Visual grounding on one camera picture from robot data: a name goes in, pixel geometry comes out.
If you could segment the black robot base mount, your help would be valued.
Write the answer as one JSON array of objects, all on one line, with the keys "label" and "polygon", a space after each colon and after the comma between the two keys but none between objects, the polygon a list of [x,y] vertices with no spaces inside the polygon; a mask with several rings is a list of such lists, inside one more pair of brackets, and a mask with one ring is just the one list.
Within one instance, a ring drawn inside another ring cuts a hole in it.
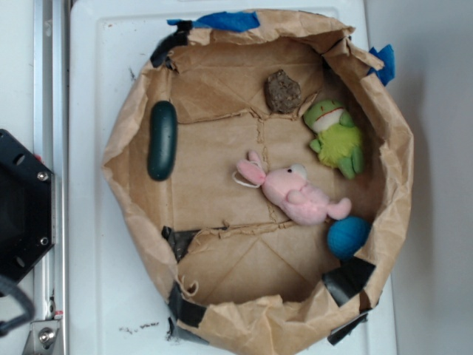
[{"label": "black robot base mount", "polygon": [[53,246],[54,174],[1,130],[1,275],[18,284]]}]

